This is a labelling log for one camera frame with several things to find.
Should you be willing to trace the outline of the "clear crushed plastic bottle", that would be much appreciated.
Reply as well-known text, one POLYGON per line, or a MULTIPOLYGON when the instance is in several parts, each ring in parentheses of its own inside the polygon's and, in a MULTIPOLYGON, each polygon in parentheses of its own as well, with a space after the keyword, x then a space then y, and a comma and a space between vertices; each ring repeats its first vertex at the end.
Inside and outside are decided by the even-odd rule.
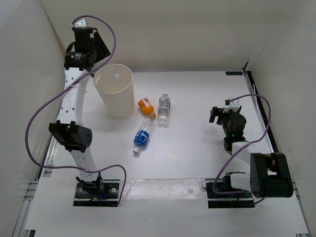
POLYGON ((163 93, 158 101, 158 126, 168 127, 169 125, 169 112, 170 112, 171 99, 167 93, 163 93))

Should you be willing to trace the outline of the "orange juice plastic bottle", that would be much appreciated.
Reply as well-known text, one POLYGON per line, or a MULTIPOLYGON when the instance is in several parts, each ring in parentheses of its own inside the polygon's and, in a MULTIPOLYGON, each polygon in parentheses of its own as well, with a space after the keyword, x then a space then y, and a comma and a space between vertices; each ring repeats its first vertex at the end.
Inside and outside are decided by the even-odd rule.
POLYGON ((146 116, 152 116, 153 118, 156 118, 156 114, 154 112, 154 107, 151 104, 151 102, 148 100, 147 97, 141 99, 138 102, 138 106, 141 109, 142 113, 146 116))

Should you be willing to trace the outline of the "blue label plastic bottle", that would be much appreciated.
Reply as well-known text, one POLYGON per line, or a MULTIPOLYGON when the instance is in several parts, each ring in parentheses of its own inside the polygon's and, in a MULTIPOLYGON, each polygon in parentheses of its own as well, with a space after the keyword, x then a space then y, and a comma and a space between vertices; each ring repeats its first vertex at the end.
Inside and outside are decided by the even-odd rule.
POLYGON ((139 154, 145 149, 151 137, 152 130, 155 126, 156 118, 153 116, 145 116, 133 140, 133 153, 139 154))

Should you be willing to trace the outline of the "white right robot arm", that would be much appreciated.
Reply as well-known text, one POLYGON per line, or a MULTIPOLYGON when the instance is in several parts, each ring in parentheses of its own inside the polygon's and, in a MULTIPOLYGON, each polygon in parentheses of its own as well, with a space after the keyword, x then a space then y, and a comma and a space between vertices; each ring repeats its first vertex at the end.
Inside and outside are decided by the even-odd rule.
POLYGON ((228 172, 221 183, 215 180, 212 191, 216 195, 234 197, 252 193, 256 198, 290 198, 294 188, 286 156, 283 153, 257 153, 243 130, 246 118, 241 109, 213 107, 209 122, 222 126, 224 149, 232 158, 239 158, 250 166, 250 173, 228 172))

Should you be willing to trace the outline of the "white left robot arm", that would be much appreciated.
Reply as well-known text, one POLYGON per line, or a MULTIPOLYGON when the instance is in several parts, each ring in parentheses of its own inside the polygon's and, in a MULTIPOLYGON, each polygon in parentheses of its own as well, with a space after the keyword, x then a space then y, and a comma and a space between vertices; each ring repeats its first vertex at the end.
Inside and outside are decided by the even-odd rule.
POLYGON ((71 154, 80 168, 76 178, 83 191, 92 197, 103 194, 102 176, 96 173, 90 145, 91 129, 83 126, 82 109, 90 71, 94 64, 110 55, 96 28, 75 27, 75 41, 65 55, 65 88, 60 112, 49 132, 71 154))

